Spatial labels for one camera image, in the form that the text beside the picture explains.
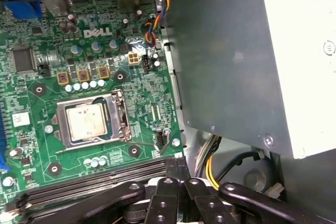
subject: wire bundle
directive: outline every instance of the wire bundle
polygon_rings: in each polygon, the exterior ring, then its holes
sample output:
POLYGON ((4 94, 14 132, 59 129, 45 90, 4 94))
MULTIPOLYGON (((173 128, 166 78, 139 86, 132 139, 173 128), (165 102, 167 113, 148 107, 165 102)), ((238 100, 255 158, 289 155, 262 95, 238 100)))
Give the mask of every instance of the wire bundle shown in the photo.
POLYGON ((209 180, 210 184, 218 190, 219 184, 214 179, 212 174, 212 156, 218 150, 219 144, 222 138, 220 136, 210 135, 202 146, 200 153, 198 154, 195 167, 195 176, 202 177, 205 169, 205 176, 209 180))
POLYGON ((149 29, 148 29, 147 33, 145 34, 145 39, 146 39, 146 41, 147 41, 147 43, 150 47, 155 47, 155 34, 154 34, 153 31, 157 28, 158 24, 160 23, 160 21, 162 20, 162 18, 166 14, 166 12, 169 10, 170 3, 171 3, 171 0, 166 0, 165 1, 164 6, 162 8, 162 11, 156 17, 154 23, 147 22, 145 24, 145 26, 149 26, 149 29))

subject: green circuit board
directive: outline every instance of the green circuit board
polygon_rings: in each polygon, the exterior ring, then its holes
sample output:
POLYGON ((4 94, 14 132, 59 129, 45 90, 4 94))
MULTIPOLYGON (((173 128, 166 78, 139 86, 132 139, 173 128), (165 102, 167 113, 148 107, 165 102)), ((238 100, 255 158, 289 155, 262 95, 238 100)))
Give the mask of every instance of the green circuit board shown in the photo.
MULTIPOLYGON (((27 189, 160 156, 183 155, 182 145, 173 146, 171 141, 180 140, 181 136, 164 50, 149 49, 143 41, 143 25, 151 13, 156 13, 155 5, 143 5, 139 9, 143 13, 140 20, 135 13, 120 13, 117 0, 74 1, 69 5, 69 13, 77 17, 79 31, 68 34, 59 27, 61 22, 68 21, 67 16, 54 17, 48 10, 41 19, 18 20, 8 10, 0 14, 0 103, 9 167, 1 169, 0 209, 27 189), (122 23, 124 18, 129 22, 127 28, 122 23), (90 31, 89 35, 85 36, 85 30, 90 31), (109 46, 112 39, 116 40, 118 49, 109 46), (93 42, 100 44, 100 51, 92 49, 93 42), (82 50, 81 54, 70 51, 74 45, 82 50), (32 62, 29 57, 21 60, 24 56, 20 50, 30 52, 32 62), (140 60, 143 55, 151 58, 158 54, 160 66, 144 69, 144 62, 130 66, 130 52, 137 53, 140 60), (25 68, 31 64, 34 69, 27 71, 25 68), (74 89, 76 83, 82 85, 79 70, 87 71, 87 83, 90 83, 100 79, 100 67, 106 67, 109 75, 103 86, 74 89), (71 91, 59 84, 62 80, 57 79, 57 74, 61 72, 66 73, 63 81, 69 81, 67 87, 71 91), (59 103, 108 95, 113 90, 122 92, 131 139, 66 150, 55 134, 60 127, 55 123, 59 103), (170 143, 159 152, 155 145, 158 146, 158 132, 163 129, 171 131, 170 143), (7 177, 14 180, 12 184, 8 185, 7 177)), ((72 124, 85 121, 77 119, 72 124)), ((86 128, 85 125, 73 127, 86 128)))

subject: cable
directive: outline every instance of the cable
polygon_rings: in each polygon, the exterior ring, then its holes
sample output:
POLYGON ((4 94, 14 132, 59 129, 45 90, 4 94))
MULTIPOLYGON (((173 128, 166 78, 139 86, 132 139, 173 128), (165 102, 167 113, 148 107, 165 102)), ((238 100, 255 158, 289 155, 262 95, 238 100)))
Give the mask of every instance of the cable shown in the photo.
POLYGON ((206 175, 206 178, 209 180, 209 183, 211 184, 211 186, 215 188, 216 190, 218 190, 219 184, 214 179, 214 175, 212 173, 212 156, 206 162, 205 175, 206 175))
POLYGON ((243 160, 253 157, 255 161, 260 160, 260 156, 258 152, 243 152, 235 156, 231 161, 221 170, 221 172, 218 174, 218 176, 215 178, 215 181, 220 182, 224 176, 235 166, 235 165, 241 165, 243 160))
POLYGON ((204 161, 205 154, 207 153, 209 147, 212 145, 214 139, 214 135, 210 134, 203 146, 201 147, 201 150, 199 151, 196 159, 194 174, 197 174, 198 170, 200 169, 200 164, 204 161))
POLYGON ((149 26, 148 31, 145 34, 145 40, 148 43, 149 47, 155 47, 156 37, 155 37, 155 33, 153 31, 157 28, 161 19, 164 17, 166 12, 169 10, 170 5, 171 5, 171 0, 166 0, 163 7, 162 7, 162 11, 160 12, 159 15, 157 15, 154 23, 147 22, 145 24, 145 26, 149 26))
POLYGON ((206 162, 218 150, 221 140, 222 140, 222 137, 220 137, 220 136, 215 137, 214 143, 210 147, 209 151, 206 153, 204 161, 201 163, 201 167, 199 169, 200 173, 198 175, 199 177, 203 176, 203 171, 204 171, 204 168, 206 166, 206 162))

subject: mounting screw hole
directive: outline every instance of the mounting screw hole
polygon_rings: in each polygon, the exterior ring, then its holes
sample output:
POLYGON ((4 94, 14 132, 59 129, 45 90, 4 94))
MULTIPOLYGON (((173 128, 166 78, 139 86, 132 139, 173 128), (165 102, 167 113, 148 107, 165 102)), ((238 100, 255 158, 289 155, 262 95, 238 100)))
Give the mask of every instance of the mounting screw hole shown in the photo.
POLYGON ((158 215, 157 216, 157 220, 158 220, 158 222, 164 222, 164 216, 163 215, 158 215))
POLYGON ((225 188, 229 191, 233 191, 234 189, 236 189, 236 187, 234 187, 233 185, 226 185, 225 188))
POLYGON ((173 181, 172 181, 170 178, 166 178, 166 179, 164 180, 164 182, 165 182, 166 184, 171 184, 173 181))
POLYGON ((221 216, 221 215, 216 216, 216 221, 219 222, 219 223, 224 222, 223 216, 221 216))
POLYGON ((190 180, 190 183, 193 184, 193 185, 196 185, 196 184, 198 184, 198 180, 195 179, 195 178, 192 178, 192 179, 190 180))
POLYGON ((209 204, 208 204, 208 205, 209 205, 209 207, 210 207, 210 208, 214 208, 214 207, 216 206, 216 204, 215 204, 215 203, 213 203, 213 202, 209 202, 209 204))
POLYGON ((131 189, 131 190, 139 189, 139 185, 138 185, 138 184, 131 184, 131 185, 130 185, 130 189, 131 189))

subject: screw head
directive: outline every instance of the screw head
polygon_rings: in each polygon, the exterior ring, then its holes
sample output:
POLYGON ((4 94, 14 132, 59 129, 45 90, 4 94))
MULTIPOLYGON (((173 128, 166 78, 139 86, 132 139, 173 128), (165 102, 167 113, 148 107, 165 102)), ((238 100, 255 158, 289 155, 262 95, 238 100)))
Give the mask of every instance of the screw head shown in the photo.
POLYGON ((226 185, 225 189, 227 189, 229 191, 233 191, 234 189, 236 189, 236 187, 234 187, 233 185, 226 185))
POLYGON ((273 145, 274 145, 273 137, 271 137, 270 135, 266 135, 264 137, 264 143, 268 148, 273 147, 273 145))
POLYGON ((52 125, 47 125, 44 127, 44 132, 50 134, 54 131, 54 127, 52 125))
POLYGON ((172 142, 174 147, 179 147, 181 145, 181 141, 177 138, 175 138, 172 142))
POLYGON ((130 189, 131 190, 136 190, 136 189, 139 189, 140 187, 139 187, 139 185, 138 184, 131 184, 130 185, 130 189))

